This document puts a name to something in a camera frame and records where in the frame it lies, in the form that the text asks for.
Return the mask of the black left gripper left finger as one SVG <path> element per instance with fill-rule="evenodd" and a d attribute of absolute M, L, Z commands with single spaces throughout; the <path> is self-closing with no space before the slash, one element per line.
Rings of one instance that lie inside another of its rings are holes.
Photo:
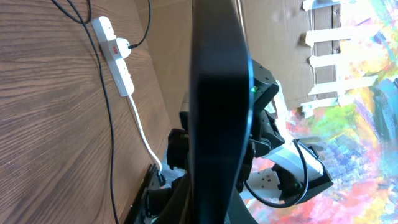
<path fill-rule="evenodd" d="M 172 183 L 172 195 L 156 218 L 155 224 L 184 224 L 186 222 L 187 205 L 190 200 L 190 175 L 185 174 Z"/>

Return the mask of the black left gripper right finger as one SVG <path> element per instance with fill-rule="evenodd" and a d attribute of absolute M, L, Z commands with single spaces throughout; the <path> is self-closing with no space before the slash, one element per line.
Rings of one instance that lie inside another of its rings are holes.
<path fill-rule="evenodd" d="M 236 189 L 229 203 L 225 224 L 257 224 Z"/>

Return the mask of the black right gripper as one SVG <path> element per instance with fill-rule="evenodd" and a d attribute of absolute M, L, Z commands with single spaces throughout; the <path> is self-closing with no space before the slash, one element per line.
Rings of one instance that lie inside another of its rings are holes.
<path fill-rule="evenodd" d="M 188 111 L 179 112 L 182 129 L 172 129 L 168 136 L 167 164 L 170 169 L 175 167 L 188 169 Z"/>

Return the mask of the blue Galaxy smartphone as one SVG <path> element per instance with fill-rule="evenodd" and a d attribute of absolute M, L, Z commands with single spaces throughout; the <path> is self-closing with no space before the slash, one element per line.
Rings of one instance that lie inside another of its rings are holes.
<path fill-rule="evenodd" d="M 252 116 L 253 71 L 232 1 L 193 2 L 190 172 L 194 223 L 223 223 Z"/>

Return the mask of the white power strip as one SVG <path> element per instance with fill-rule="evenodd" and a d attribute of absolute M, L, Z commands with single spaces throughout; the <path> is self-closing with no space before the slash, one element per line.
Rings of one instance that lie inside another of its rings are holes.
<path fill-rule="evenodd" d="M 91 23 L 119 94 L 132 96 L 135 88 L 124 60 L 132 52 L 129 41 L 116 37 L 111 21 L 105 16 L 95 18 Z"/>

